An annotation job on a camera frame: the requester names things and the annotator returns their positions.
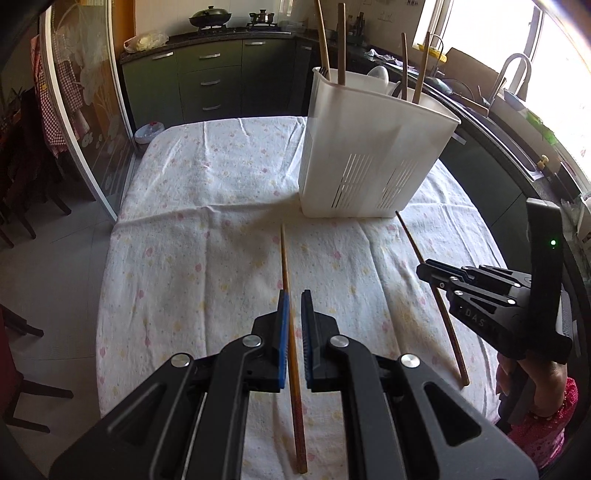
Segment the plastic bag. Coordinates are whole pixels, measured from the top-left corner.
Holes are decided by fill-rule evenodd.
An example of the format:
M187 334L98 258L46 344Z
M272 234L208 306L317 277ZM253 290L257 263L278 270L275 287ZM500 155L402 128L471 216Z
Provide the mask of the plastic bag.
M152 50L165 45L168 41L168 35L164 32L153 31L136 35L129 40L125 40L123 48L127 53L135 53L137 51Z
M151 122L138 128L134 135L135 141L141 145L149 144L159 133L164 132L164 125L160 122Z

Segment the green cabinet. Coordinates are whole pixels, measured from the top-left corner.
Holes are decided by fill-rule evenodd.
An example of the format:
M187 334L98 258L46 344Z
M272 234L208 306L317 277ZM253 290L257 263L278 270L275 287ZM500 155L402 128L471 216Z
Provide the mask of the green cabinet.
M212 41L125 63L135 126L301 115L306 79L297 79L292 95L295 47L293 39ZM303 50L308 59L309 52Z
M123 76L136 128L150 122L166 128L183 123L176 51L126 63Z
M310 91L312 88L312 52L314 43L311 40L297 40L295 42L294 73L291 84L291 95L288 105L289 115L308 115ZM308 102L304 103L308 93Z
M240 65L179 73L186 123L240 116Z
M287 114L295 47L274 38L242 41L242 116Z
M527 238L527 208L521 194L491 226L492 236L507 267L520 272L531 272L531 245Z
M521 189L483 146L463 128L439 159L470 197L490 228L521 194Z

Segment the human hand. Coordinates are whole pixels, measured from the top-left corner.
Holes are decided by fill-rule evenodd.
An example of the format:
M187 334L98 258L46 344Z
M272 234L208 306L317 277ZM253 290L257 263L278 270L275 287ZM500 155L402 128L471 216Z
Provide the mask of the human hand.
M517 362L498 353L499 367L496 369L496 393L501 391L508 395L511 389L511 378ZM535 383L534 404L530 412L538 417L551 417L562 406L564 390L568 378L566 365L545 360L538 355L527 352L524 360L519 360L521 368Z

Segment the ventilation slot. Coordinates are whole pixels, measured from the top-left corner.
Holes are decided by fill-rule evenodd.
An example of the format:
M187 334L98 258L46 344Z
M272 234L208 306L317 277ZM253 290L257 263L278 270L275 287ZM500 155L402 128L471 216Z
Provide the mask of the ventilation slot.
M312 136L308 129L306 129L306 137L304 138L304 146L301 151L301 165L300 165L300 177L298 179L298 185L300 191L304 191L306 186L306 178L308 177L308 167L310 165L310 156L312 154Z
M336 190L332 208L348 208L351 202L355 201L373 159L372 155L349 155L349 161L343 172L340 185Z
M417 162L413 160L404 160L393 172L388 183L382 191L382 199L377 208L388 209L394 204L396 197L406 184L407 180L417 168Z

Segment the gas stove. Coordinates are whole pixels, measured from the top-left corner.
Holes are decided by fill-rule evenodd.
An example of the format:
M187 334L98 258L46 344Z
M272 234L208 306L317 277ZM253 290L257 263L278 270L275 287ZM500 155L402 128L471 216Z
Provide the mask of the gas stove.
M254 31L260 31L260 32L279 32L281 31L281 28L276 24L276 23L272 23L272 24L268 24L268 23L249 23L246 26L247 30L254 30Z
M191 35L204 36L204 35L215 35L220 33L231 33L234 28L228 28L226 25L217 25L215 27L199 27L196 32L191 32Z

